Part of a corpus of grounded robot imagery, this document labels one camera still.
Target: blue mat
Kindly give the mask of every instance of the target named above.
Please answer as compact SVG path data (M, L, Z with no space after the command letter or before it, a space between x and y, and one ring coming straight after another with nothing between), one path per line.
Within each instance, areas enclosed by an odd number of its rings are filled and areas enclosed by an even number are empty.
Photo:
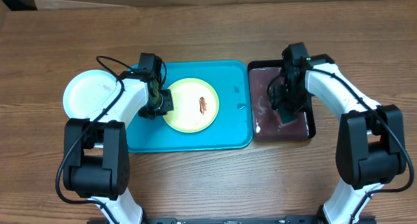
M216 90L219 112L214 122L197 133L181 133L165 122L137 115L127 128L129 152L182 152L243 148L253 137L248 71L240 61L166 63L164 88L187 77L199 78Z

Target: wood grain surface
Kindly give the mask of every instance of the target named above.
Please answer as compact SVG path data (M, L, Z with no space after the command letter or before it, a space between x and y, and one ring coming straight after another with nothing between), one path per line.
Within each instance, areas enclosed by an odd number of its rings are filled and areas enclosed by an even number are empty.
M141 52L165 62L248 64L278 59L299 41L311 55L329 54L369 97L403 111L406 146L417 163L417 1L9 12L0 32L0 222L102 217L93 205L65 204L54 190L67 121L63 91L78 73L100 68L97 55L128 64ZM130 191L150 217L314 214L339 175L338 121L317 99L313 108L317 135L308 142L133 154ZM387 187L402 186L407 177ZM413 186L376 195L364 214L379 223L416 223L416 206Z

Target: blue tray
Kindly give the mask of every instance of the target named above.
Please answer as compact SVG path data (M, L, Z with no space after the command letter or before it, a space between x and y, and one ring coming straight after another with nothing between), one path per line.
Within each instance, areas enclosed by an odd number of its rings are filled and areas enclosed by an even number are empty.
M248 71L240 61L166 63L164 88L187 77L199 78L216 90L219 112L214 122L197 133L181 133L164 118L137 115L127 128L129 152L182 152L243 148L253 137Z

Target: round white plate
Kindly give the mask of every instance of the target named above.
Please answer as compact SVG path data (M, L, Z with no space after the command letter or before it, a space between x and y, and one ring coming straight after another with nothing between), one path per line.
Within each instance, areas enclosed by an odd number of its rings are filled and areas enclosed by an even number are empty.
M116 78L103 70L78 74L66 86L63 96L65 113L84 119L97 110L116 88Z
M213 123L219 111L219 98L213 87L197 78L185 78L168 87L174 110L164 116L175 130L195 133Z

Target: wooden tabletop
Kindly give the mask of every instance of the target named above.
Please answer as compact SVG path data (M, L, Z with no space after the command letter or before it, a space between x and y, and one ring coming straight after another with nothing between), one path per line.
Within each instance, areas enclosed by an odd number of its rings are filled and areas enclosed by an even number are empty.
M279 59L288 44L300 41L311 55L334 58L370 98L402 110L407 150L417 163L417 1L9 12L0 32L0 222L103 217L93 205L65 204L54 189L68 120L63 91L78 73L100 68L97 55L128 64L141 52L165 62L248 64ZM150 217L314 214L339 175L338 121L316 98L313 109L317 135L308 142L133 154L130 191ZM402 186L407 177L387 187ZM415 223L416 206L413 186L376 195L364 214L379 223Z

